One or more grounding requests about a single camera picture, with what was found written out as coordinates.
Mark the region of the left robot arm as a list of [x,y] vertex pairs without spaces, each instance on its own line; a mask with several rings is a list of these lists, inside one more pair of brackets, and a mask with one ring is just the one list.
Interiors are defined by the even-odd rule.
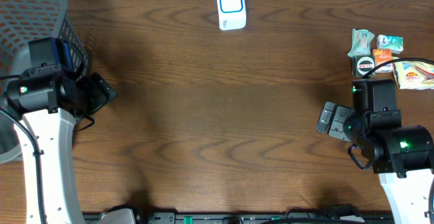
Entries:
[[76,124],[116,97],[99,73],[81,78],[61,64],[14,76],[1,113],[14,123],[24,164],[27,223],[86,223],[72,146]]

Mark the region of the white blue snack bag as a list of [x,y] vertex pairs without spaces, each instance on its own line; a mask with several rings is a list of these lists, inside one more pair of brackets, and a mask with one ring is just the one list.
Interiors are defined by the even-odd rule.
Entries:
[[420,61],[393,63],[393,75],[397,87],[402,90],[432,90],[433,65]]

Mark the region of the round white red lid cup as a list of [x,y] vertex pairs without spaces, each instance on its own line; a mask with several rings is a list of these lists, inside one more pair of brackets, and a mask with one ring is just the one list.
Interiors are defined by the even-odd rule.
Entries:
[[376,66],[373,56],[355,56],[351,61],[353,77],[363,77]]

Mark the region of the green snack packet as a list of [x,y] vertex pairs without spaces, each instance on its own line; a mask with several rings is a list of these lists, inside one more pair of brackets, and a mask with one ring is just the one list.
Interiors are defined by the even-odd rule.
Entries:
[[352,30],[352,44],[347,56],[354,58],[356,56],[367,56],[370,54],[371,42],[374,34],[366,29]]

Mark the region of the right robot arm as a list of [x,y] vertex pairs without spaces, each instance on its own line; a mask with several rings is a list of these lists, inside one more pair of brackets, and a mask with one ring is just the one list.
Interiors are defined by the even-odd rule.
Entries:
[[398,109],[357,115],[326,102],[316,130],[348,142],[362,170],[378,175],[395,223],[433,222],[433,137],[423,126],[402,126]]

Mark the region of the orange snack packet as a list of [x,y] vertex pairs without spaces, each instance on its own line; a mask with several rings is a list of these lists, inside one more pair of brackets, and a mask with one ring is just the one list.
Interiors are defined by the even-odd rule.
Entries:
[[[393,59],[390,49],[373,49],[372,55],[375,57],[376,67]],[[377,73],[390,73],[393,71],[392,64],[386,64],[376,70]]]

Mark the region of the small teal white packet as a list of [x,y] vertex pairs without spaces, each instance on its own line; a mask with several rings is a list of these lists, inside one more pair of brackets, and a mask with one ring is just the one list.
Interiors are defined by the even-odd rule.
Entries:
[[403,52],[403,37],[378,35],[376,46],[378,49],[389,49],[393,54],[400,54]]

